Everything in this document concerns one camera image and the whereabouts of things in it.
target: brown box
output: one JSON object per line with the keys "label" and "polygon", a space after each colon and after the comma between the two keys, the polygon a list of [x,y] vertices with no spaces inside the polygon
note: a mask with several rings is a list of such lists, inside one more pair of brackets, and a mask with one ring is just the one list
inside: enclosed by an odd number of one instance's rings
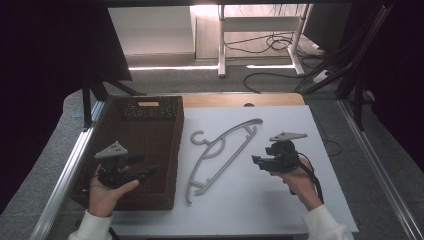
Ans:
{"label": "brown box", "polygon": [[88,208],[83,189],[99,160],[94,155],[118,141],[129,156],[145,159],[130,166],[130,172],[156,164],[160,170],[118,201],[115,210],[171,210],[174,206],[178,151],[184,123],[181,96],[116,97],[109,100],[86,148],[71,199]]}

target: person's left hand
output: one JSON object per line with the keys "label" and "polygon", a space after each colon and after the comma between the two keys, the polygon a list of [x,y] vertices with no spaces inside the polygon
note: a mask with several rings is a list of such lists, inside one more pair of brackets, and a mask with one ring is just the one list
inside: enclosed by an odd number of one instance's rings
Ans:
{"label": "person's left hand", "polygon": [[125,193],[136,188],[140,182],[138,180],[134,180],[117,189],[110,189],[105,187],[98,180],[97,175],[99,169],[100,165],[97,167],[95,177],[93,177],[90,181],[88,212],[96,217],[110,217],[118,200],[124,196]]}

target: person's right hand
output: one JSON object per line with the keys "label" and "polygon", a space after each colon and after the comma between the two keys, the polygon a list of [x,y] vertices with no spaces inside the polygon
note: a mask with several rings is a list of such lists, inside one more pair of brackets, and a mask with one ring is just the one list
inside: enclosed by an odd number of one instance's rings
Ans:
{"label": "person's right hand", "polygon": [[109,217],[112,215],[113,209],[115,208],[118,200],[124,196],[125,193],[136,188],[140,182],[138,180],[134,180],[117,189],[107,188],[98,180],[99,168],[100,165],[97,167],[95,177],[93,177],[90,181],[88,212],[96,217]]}
{"label": "person's right hand", "polygon": [[[300,160],[312,171],[312,166],[306,159],[300,158]],[[299,200],[305,205],[308,211],[323,205],[315,191],[315,184],[302,168],[298,167],[296,170],[288,173],[270,173],[271,175],[281,177],[283,182],[286,183],[294,193],[296,193]]]}

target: black strap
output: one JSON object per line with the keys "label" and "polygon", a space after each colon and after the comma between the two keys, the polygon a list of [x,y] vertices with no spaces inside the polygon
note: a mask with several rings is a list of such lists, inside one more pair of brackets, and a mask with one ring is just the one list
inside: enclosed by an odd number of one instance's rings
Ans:
{"label": "black strap", "polygon": [[319,197],[319,199],[321,199],[322,203],[324,203],[324,197],[322,196],[321,184],[319,183],[319,180],[315,176],[314,172],[311,171],[307,166],[305,166],[305,164],[303,164],[300,160],[299,160],[299,167],[302,168],[303,171],[305,171],[309,175],[312,182],[315,183],[315,187],[317,189],[318,197]]}

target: white board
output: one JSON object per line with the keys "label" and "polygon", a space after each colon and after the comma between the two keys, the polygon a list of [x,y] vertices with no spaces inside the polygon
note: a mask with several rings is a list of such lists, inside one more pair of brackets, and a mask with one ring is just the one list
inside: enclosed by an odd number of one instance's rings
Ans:
{"label": "white board", "polygon": [[[301,219],[307,213],[306,208],[297,196],[290,194],[280,178],[259,170],[251,157],[269,157],[265,152],[265,147],[272,144],[269,138],[282,131],[308,135],[293,140],[296,150],[312,162],[325,204],[335,218],[351,231],[358,231],[308,106],[186,108],[184,114],[174,209],[115,212],[112,226],[118,235],[211,237],[307,233]],[[188,204],[186,189],[191,172],[207,148],[193,144],[191,134],[202,130],[204,134],[196,135],[195,139],[213,141],[228,129],[254,118],[261,118],[263,124],[256,126],[253,139],[203,195],[192,193],[193,204]],[[203,161],[195,179],[204,182],[212,177],[247,135],[243,129],[230,134],[223,152]]]}

